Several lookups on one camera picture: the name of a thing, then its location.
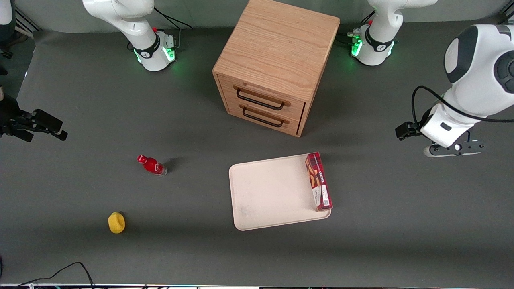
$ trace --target bottle cap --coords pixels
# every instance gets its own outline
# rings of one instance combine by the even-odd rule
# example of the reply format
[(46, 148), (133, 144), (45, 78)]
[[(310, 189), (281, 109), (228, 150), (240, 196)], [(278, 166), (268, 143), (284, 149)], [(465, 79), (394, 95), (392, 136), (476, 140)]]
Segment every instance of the bottle cap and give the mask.
[(147, 160), (148, 160), (148, 158), (147, 158), (147, 157), (145, 157), (144, 155), (139, 155), (139, 156), (137, 157), (137, 161), (138, 161), (138, 162), (140, 162), (140, 163), (142, 163), (142, 164), (144, 164)]

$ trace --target green led light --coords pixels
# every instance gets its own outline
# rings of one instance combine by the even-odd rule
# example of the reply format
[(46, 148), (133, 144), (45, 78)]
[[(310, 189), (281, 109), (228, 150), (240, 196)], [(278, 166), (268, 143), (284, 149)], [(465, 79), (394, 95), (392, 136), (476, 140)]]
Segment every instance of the green led light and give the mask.
[(139, 59), (139, 55), (137, 55), (137, 52), (136, 52), (136, 50), (135, 50), (135, 49), (134, 49), (134, 54), (135, 54), (135, 55), (136, 55), (136, 57), (137, 57), (137, 62), (141, 63), (141, 59)]
[(164, 51), (164, 53), (166, 54), (166, 57), (168, 58), (168, 60), (170, 62), (175, 60), (175, 50), (173, 48), (163, 47), (162, 50)]
[(387, 52), (387, 56), (391, 55), (391, 51), (393, 51), (394, 41), (391, 43), (391, 48), (389, 48), (389, 52)]
[(359, 55), (359, 52), (360, 52), (360, 48), (362, 47), (362, 40), (359, 39), (356, 43), (353, 44), (352, 46), (352, 54), (353, 56), (357, 56)]

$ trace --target lemon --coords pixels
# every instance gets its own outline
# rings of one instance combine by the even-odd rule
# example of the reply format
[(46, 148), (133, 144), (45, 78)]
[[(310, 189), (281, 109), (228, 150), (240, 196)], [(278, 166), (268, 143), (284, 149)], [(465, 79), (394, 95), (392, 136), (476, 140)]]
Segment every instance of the lemon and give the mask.
[(114, 212), (107, 220), (109, 222), (109, 229), (114, 234), (119, 234), (125, 229), (125, 218), (119, 212)]

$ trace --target wooden drawer unit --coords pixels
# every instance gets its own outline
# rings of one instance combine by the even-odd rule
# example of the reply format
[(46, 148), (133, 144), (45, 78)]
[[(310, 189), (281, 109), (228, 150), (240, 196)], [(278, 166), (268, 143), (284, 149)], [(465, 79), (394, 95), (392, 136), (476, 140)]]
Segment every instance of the wooden drawer unit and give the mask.
[(250, 0), (212, 70), (227, 112), (300, 137), (338, 27), (333, 16)]

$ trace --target drawer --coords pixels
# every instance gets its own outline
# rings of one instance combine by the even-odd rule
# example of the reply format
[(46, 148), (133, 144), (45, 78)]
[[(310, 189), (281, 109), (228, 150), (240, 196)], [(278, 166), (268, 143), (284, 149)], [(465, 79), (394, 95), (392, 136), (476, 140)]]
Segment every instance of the drawer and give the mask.
[(280, 117), (268, 112), (243, 105), (238, 102), (227, 102), (229, 114), (263, 125), (267, 128), (274, 129), (289, 135), (297, 136), (299, 120), (293, 120), (286, 117)]
[(279, 96), (239, 79), (220, 75), (218, 79), (227, 102), (239, 102), (247, 107), (290, 119), (300, 120), (302, 117), (305, 104), (302, 101)]

